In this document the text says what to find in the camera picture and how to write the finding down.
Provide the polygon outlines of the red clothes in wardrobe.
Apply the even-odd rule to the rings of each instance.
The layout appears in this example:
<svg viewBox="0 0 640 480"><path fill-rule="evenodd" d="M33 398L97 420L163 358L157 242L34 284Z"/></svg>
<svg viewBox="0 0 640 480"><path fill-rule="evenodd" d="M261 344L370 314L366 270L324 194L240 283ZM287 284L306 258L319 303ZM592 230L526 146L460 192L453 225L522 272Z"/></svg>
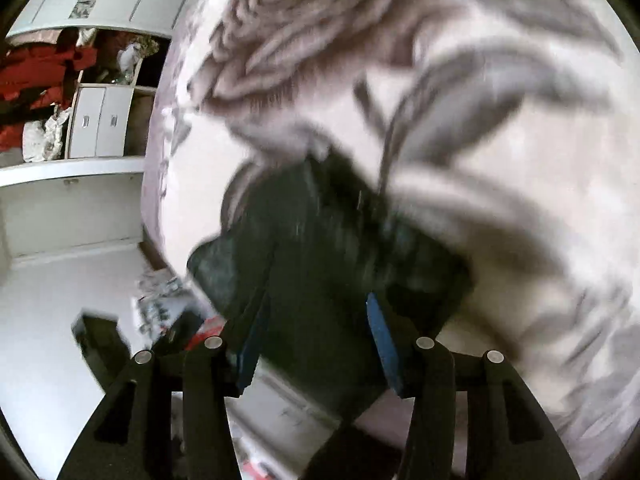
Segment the red clothes in wardrobe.
<svg viewBox="0 0 640 480"><path fill-rule="evenodd" d="M148 35L67 27L55 40L1 46L1 151L20 148L30 122L47 120L72 105L79 81L130 84L137 62L158 52Z"/></svg>

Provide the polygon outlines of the black leather jacket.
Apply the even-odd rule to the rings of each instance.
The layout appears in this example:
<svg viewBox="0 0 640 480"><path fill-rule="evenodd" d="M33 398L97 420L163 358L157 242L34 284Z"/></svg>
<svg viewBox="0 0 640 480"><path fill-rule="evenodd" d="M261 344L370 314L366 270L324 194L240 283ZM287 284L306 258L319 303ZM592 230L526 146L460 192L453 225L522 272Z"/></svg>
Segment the black leather jacket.
<svg viewBox="0 0 640 480"><path fill-rule="evenodd" d="M188 261L239 348L258 352L330 414L355 419L387 387L367 299L436 336L472 286L466 259L387 207L337 154L261 178L239 218Z"/></svg>

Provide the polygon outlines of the white wardrobe with shelves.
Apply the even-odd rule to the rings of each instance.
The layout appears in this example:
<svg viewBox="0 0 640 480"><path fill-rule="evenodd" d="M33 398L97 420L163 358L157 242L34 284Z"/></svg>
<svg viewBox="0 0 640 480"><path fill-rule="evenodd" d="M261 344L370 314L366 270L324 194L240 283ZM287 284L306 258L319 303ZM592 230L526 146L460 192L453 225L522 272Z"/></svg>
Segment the white wardrobe with shelves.
<svg viewBox="0 0 640 480"><path fill-rule="evenodd" d="M154 96L163 71L169 41L186 10L189 0L27 0L17 14L6 36L16 39L30 32L77 27L80 29L121 30L148 35L158 41L160 50L137 62L130 86L134 98L130 106L125 153L122 157L66 158L65 150L53 162L24 162L1 171L5 188L30 182L102 176L102 174L138 174L142 156L127 150L128 139L134 136L130 115L140 104L148 104Z"/></svg>

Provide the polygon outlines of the white drawer unit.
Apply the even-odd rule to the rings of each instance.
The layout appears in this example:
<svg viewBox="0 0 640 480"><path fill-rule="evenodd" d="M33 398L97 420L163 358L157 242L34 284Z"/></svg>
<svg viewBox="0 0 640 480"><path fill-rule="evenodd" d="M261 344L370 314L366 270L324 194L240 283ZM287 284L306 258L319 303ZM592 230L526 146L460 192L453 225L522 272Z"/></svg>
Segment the white drawer unit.
<svg viewBox="0 0 640 480"><path fill-rule="evenodd" d="M122 157L134 88L81 84L75 96L66 158Z"/></svg>

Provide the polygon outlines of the floral grey white bedspread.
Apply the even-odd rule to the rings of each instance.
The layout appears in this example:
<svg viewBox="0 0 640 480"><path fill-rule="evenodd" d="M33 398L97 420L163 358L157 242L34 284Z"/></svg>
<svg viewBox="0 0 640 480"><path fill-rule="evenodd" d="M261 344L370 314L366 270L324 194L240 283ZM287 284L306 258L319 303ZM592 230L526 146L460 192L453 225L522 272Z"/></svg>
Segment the floral grey white bedspread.
<svg viewBox="0 0 640 480"><path fill-rule="evenodd" d="M506 352L578 474L618 474L639 423L639 53L608 2L189 0L141 213L206 306L194 249L261 178L329 154L469 263L442 341Z"/></svg>

